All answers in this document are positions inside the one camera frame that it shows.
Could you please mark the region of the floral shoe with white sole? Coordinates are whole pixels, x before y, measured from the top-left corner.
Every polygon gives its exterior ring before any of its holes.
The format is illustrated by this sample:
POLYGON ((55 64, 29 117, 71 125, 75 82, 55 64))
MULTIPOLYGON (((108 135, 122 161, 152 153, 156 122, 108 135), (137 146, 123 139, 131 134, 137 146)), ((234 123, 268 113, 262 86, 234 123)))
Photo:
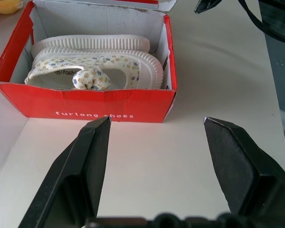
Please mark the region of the floral shoe with white sole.
POLYGON ((138 35, 67 35, 41 40, 32 46, 32 55, 45 48, 150 51, 150 41, 138 35))
POLYGON ((41 50, 24 80, 54 90, 159 89, 163 68, 152 55, 134 50, 81 51, 60 47, 41 50))

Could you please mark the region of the orange shallow cardboard box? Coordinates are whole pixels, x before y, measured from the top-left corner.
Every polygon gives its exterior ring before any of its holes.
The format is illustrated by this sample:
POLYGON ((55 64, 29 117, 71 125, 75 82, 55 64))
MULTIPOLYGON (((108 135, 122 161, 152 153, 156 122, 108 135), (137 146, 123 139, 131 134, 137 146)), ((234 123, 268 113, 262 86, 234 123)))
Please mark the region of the orange shallow cardboard box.
POLYGON ((0 57, 0 92, 26 117, 161 123, 176 93, 168 12, 177 0, 32 0, 0 57), (36 55, 32 46, 67 35, 138 35, 163 68, 159 89, 54 90, 26 85, 36 55))

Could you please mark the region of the black furniture piece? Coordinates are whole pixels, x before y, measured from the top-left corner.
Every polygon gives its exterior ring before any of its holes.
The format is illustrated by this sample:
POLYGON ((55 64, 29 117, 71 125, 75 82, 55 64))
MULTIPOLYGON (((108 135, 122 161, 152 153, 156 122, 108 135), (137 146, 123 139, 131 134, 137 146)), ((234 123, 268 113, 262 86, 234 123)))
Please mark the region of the black furniture piece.
POLYGON ((262 22, 285 43, 285 0, 258 0, 262 22))

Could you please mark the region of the yellow toy fruit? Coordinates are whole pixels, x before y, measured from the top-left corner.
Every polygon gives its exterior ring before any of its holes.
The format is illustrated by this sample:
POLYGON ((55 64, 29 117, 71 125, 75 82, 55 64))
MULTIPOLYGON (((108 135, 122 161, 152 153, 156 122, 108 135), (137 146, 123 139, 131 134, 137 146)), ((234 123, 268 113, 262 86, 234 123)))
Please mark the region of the yellow toy fruit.
POLYGON ((0 14, 13 14, 22 6, 22 0, 0 0, 0 14))

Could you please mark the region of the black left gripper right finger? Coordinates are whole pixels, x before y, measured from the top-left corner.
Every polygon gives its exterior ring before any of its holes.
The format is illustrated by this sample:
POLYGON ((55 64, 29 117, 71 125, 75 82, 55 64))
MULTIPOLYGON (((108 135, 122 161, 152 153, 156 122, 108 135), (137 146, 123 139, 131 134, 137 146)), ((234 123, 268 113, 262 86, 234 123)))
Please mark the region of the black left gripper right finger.
POLYGON ((240 126, 206 117, 213 168, 228 203, 220 228, 285 228, 285 171, 240 126))

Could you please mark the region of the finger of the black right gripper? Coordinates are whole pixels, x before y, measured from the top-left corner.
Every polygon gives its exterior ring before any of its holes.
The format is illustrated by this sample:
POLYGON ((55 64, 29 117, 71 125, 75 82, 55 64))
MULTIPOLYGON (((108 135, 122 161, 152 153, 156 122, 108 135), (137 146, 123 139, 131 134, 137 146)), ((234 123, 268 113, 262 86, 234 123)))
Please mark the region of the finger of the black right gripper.
POLYGON ((222 0, 199 0, 194 12, 196 14, 203 13, 216 7, 221 2, 222 0))

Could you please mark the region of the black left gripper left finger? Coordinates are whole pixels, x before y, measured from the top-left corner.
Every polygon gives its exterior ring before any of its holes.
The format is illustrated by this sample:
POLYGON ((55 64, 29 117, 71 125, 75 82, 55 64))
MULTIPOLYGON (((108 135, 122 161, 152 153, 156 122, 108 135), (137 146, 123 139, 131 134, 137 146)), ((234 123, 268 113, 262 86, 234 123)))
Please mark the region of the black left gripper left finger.
POLYGON ((82 228, 97 216, 110 127, 101 117, 80 130, 52 163, 19 228, 82 228))

